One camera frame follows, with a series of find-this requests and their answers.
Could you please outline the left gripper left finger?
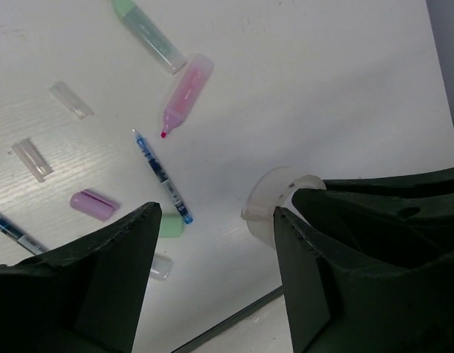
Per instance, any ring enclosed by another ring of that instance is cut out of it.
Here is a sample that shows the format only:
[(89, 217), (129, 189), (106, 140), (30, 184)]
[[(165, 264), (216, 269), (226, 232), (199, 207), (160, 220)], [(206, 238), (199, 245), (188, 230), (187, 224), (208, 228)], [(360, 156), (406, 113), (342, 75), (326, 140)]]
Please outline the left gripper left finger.
[(0, 352), (130, 352), (161, 216), (148, 202), (57, 249), (0, 265)]

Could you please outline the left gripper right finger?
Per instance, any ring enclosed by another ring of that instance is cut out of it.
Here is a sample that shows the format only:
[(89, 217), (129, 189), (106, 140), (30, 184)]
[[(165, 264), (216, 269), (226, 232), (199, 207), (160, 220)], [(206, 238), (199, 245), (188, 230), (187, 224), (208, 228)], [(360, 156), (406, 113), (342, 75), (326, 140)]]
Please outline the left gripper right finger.
[(274, 237), (295, 352), (454, 352), (454, 167), (291, 202)]

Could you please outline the orange highlighter pen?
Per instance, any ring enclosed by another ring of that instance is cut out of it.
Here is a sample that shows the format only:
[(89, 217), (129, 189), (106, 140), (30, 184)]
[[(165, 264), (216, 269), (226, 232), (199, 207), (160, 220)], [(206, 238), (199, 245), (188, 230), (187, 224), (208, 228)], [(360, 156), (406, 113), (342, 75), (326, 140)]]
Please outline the orange highlighter pen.
[(164, 281), (171, 273), (173, 262), (164, 256), (155, 254), (152, 260), (149, 277), (157, 281)]

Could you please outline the small white tape roll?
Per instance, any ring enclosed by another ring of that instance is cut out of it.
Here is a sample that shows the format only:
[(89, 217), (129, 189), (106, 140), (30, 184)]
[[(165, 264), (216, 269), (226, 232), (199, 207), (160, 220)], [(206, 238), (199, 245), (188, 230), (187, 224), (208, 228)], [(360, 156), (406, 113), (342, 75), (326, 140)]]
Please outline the small white tape roll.
[(272, 249), (274, 240), (274, 211), (282, 207), (301, 188), (326, 190), (319, 177), (280, 166), (268, 171), (255, 184), (242, 208), (241, 218), (251, 235)]

